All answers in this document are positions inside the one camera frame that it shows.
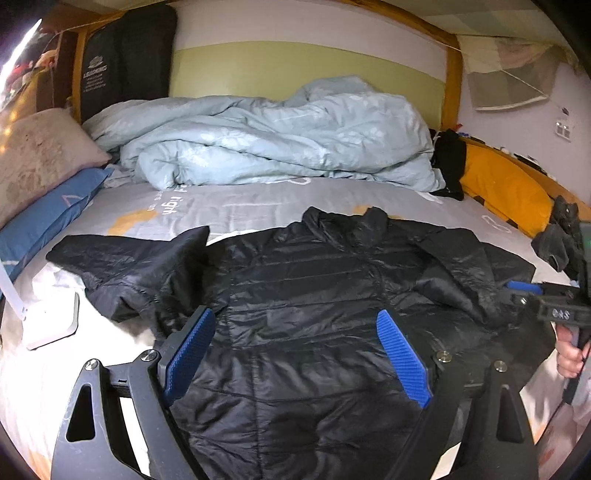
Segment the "right hand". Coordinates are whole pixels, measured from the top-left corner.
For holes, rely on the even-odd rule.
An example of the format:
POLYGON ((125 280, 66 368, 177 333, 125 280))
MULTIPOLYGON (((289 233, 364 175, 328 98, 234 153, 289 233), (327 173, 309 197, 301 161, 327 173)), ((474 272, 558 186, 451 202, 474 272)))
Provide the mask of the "right hand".
POLYGON ((589 355, 590 343, 583 349, 575 346, 572 332, 561 324, 556 325, 557 371, 566 379, 576 378, 589 355))

